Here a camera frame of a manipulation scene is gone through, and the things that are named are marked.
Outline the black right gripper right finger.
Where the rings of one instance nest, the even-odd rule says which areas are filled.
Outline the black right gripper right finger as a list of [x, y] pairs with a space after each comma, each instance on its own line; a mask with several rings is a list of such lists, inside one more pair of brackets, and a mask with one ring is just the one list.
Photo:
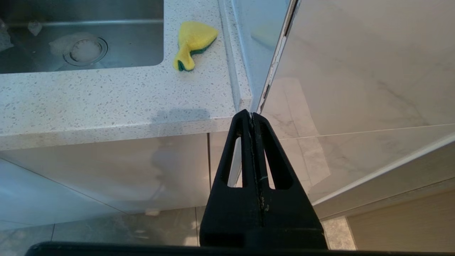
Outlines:
[[323, 227], [270, 123], [253, 113], [252, 132], [260, 216], [252, 244], [327, 249]]

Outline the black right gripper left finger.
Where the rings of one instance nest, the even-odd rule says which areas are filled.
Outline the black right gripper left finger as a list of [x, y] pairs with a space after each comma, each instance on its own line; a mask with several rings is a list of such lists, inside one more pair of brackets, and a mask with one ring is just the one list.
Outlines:
[[[200, 224], [203, 247], [243, 247], [248, 232], [260, 228], [261, 207], [247, 110], [234, 115]], [[242, 187], [230, 187], [237, 138], [241, 143]]]

